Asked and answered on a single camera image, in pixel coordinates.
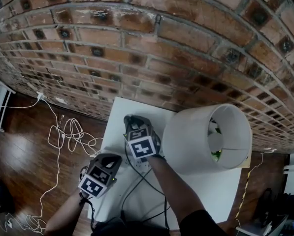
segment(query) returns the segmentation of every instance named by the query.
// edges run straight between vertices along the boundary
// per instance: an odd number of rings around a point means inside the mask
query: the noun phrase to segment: wooden floor
[[[29,106],[35,102],[33,98],[23,95],[14,96],[9,106]],[[102,137],[106,122],[90,118],[68,110],[53,107],[61,128],[68,118],[76,118],[81,123],[85,132],[95,137]],[[49,128],[55,124],[55,117],[49,107],[39,102],[28,109],[8,109],[4,128],[5,133],[0,133],[0,178],[7,185],[16,205],[15,217],[21,222],[25,221],[27,214],[40,215],[40,196],[56,183],[58,150],[47,143]],[[51,142],[56,144],[56,133],[51,136]],[[242,207],[239,220],[248,222],[255,210],[258,198],[262,192],[271,187],[275,193],[281,190],[284,176],[282,169],[286,155],[265,154],[263,164],[254,169],[250,176],[247,195]],[[70,193],[77,187],[80,169],[87,165],[89,157],[81,147],[70,152],[65,144],[60,155],[60,176],[56,189],[43,198],[43,219],[47,221]],[[261,162],[261,155],[253,153],[252,166]],[[244,193],[248,170],[242,171],[240,184],[228,221],[220,226],[233,235],[233,228],[238,225],[234,220]],[[87,211],[81,214],[75,236],[89,236],[91,234],[90,222],[86,218]],[[36,235],[30,231],[23,231],[13,222],[13,229],[0,235]]]

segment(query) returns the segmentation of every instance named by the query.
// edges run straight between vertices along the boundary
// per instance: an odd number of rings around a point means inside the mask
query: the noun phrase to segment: white tabletop
[[[124,152],[125,125],[124,116],[140,115],[148,118],[160,138],[169,120],[176,114],[173,111],[153,107],[136,101],[115,98],[111,114],[102,142],[102,149]],[[241,169],[233,169],[221,173],[198,176],[183,176],[181,178],[198,194],[206,210],[216,223],[226,221],[232,208],[237,191]],[[95,209],[96,221],[107,221],[114,216],[120,216],[121,205],[126,194],[140,180],[140,176],[130,167],[119,169],[117,182],[102,197],[90,199]],[[153,172],[146,179],[158,190],[161,190]],[[128,220],[143,220],[164,210],[164,197],[157,193],[144,181],[127,198],[124,211]],[[179,229],[177,220],[171,209],[167,211],[168,224],[171,230]],[[164,227],[164,215],[151,220],[152,224]]]

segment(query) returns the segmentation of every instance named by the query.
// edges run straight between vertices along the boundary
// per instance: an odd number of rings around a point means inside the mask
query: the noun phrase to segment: sleeve
[[[227,236],[227,234],[213,221],[209,213],[205,210],[194,211],[185,217],[180,224],[180,232],[181,236]]]

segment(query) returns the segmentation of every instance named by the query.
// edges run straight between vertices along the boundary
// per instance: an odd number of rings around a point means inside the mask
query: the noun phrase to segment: brick wall
[[[255,150],[286,152],[294,0],[0,0],[0,78],[103,119],[115,96],[174,111],[229,102]]]

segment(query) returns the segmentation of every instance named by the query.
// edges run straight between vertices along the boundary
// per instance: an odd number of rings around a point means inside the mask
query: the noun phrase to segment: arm
[[[80,204],[80,189],[76,189],[58,211],[48,220],[45,234],[72,235],[84,204]]]
[[[149,156],[148,162],[172,207],[178,223],[197,210],[205,210],[197,194],[163,159]]]

